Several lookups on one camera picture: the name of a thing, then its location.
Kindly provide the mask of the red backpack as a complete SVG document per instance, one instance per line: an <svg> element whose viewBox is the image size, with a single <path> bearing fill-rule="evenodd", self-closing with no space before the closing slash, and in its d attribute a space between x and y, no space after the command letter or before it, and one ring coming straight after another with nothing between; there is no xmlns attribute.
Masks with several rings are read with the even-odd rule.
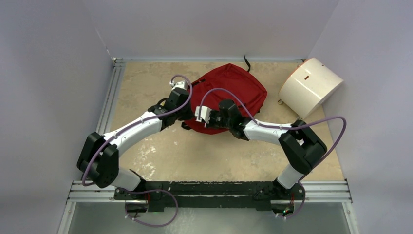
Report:
<svg viewBox="0 0 413 234"><path fill-rule="evenodd" d="M199 133L214 135L230 131L234 137L247 140L245 126L259 113L267 97L267 90L250 73L232 63L215 68L192 83L190 100L193 113L197 106L227 111L229 129L206 128L195 117L186 120L181 127Z"/></svg>

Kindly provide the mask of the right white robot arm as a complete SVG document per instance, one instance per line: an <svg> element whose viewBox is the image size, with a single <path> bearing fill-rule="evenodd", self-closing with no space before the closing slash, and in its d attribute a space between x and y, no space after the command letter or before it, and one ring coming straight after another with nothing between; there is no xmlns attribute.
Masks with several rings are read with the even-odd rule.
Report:
<svg viewBox="0 0 413 234"><path fill-rule="evenodd" d="M286 198L293 186L308 175L327 152L324 142L302 120L292 124L275 124L241 115L234 101L220 102L218 110L206 106L195 109L197 122L205 128L224 128L238 139L263 141L281 146L288 164L274 181L274 194Z"/></svg>

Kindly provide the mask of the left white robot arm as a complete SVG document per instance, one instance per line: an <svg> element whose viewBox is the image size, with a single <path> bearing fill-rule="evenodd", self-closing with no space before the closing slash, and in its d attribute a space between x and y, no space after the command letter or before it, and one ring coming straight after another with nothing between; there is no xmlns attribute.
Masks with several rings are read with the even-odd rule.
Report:
<svg viewBox="0 0 413 234"><path fill-rule="evenodd" d="M128 125L109 133L89 134L77 161L77 168L86 179L99 188L109 185L120 187L132 199L140 199L145 194L144 179L131 169L119 166L119 158L141 140L173 125L177 120L192 117L190 91L185 88L173 88L165 103L151 106L142 116Z"/></svg>

